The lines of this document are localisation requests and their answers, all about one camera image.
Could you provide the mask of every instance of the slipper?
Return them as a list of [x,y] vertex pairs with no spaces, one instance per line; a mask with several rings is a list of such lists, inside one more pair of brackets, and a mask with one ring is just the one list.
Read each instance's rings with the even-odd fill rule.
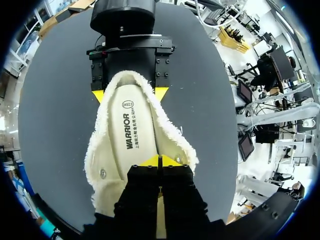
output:
[[105,89],[84,160],[95,211],[114,217],[129,169],[155,155],[187,164],[193,172],[199,162],[148,81],[135,71],[121,71]]

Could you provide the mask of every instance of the black monitor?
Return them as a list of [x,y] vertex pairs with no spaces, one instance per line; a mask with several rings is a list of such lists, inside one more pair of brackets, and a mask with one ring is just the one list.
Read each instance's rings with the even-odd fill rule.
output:
[[295,71],[282,46],[271,53],[271,59],[274,62],[280,80],[287,80],[295,76]]
[[252,102],[252,91],[251,89],[241,80],[238,81],[239,86],[237,89],[237,95],[246,103]]
[[243,161],[245,162],[250,154],[255,150],[254,144],[251,139],[251,134],[247,132],[238,142],[238,147]]

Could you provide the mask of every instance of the black cylinder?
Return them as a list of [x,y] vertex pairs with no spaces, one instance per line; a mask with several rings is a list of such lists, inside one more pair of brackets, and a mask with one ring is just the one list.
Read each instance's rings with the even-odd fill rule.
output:
[[108,39],[123,35],[152,34],[155,0],[98,0],[90,27]]

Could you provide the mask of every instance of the yellow marker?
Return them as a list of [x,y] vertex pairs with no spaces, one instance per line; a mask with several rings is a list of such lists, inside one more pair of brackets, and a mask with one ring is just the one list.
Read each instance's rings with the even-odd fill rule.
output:
[[97,91],[92,91],[92,93],[95,95],[96,99],[98,99],[99,103],[101,103],[102,99],[104,98],[104,91],[97,90]]
[[158,167],[158,161],[159,161],[159,155],[155,155],[152,158],[148,159],[147,161],[144,161],[140,164],[141,167],[147,167],[147,166],[153,166]]
[[162,155],[162,167],[168,167],[169,165],[172,165],[174,167],[182,166],[180,163],[176,162],[170,157]]
[[168,91],[168,87],[156,87],[155,88],[155,97],[156,99],[161,102],[161,100],[164,98],[166,92]]
[[[147,167],[147,166],[153,166],[153,167],[158,167],[158,162],[159,162],[159,155],[155,155],[152,158],[148,159],[147,161],[144,161],[143,163],[140,164],[141,167]],[[180,163],[176,162],[175,160],[171,159],[170,157],[166,155],[162,155],[162,166],[163,167],[168,167],[169,165],[172,166],[182,166]]]

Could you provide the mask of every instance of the screw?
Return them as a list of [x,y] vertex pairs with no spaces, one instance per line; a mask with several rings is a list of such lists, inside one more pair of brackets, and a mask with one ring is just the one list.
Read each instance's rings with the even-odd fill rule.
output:
[[278,219],[279,214],[276,211],[274,211],[274,212],[271,213],[271,216],[272,216],[273,219]]
[[102,179],[105,179],[106,178],[106,171],[102,168],[101,170],[100,170],[100,177],[102,178]]
[[270,209],[270,207],[267,205],[267,204],[262,204],[262,209],[264,210],[264,211],[268,211],[269,209]]

